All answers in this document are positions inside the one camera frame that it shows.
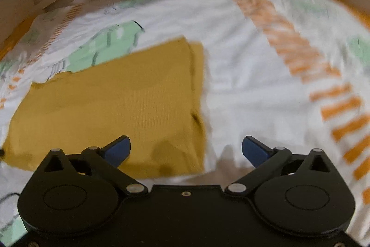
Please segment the mustard yellow knit garment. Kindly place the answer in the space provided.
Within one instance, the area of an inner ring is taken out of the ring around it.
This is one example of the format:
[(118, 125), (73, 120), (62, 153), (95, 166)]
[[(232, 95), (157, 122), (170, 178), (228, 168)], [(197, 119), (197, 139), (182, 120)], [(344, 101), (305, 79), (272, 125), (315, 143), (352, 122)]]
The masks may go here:
[(51, 149), (80, 153), (126, 135), (131, 152), (120, 169), (131, 177), (198, 174), (203, 65), (203, 46), (179, 38), (34, 83), (11, 119), (4, 161), (33, 171)]

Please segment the white jellyfish print duvet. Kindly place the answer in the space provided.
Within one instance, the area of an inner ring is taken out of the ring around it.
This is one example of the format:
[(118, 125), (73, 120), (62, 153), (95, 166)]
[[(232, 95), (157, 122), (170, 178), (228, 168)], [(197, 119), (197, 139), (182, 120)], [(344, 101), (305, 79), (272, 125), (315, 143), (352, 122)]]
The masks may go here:
[[(32, 84), (184, 38), (203, 46), (198, 174), (138, 179), (226, 186), (252, 170), (251, 135), (293, 153), (319, 148), (354, 195), (348, 234), (369, 245), (369, 31), (332, 0), (102, 0), (39, 15), (1, 60), (1, 150)], [(31, 178), (1, 159), (1, 242), (25, 233)]]

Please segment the mustard yellow fitted sheet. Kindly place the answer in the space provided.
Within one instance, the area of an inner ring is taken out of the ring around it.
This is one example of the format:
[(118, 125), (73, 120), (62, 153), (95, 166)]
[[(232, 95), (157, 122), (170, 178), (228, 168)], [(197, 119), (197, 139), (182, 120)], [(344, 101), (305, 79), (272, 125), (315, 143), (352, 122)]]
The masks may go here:
[(3, 59), (29, 31), (37, 16), (37, 14), (32, 14), (13, 29), (12, 33), (1, 43), (0, 59)]

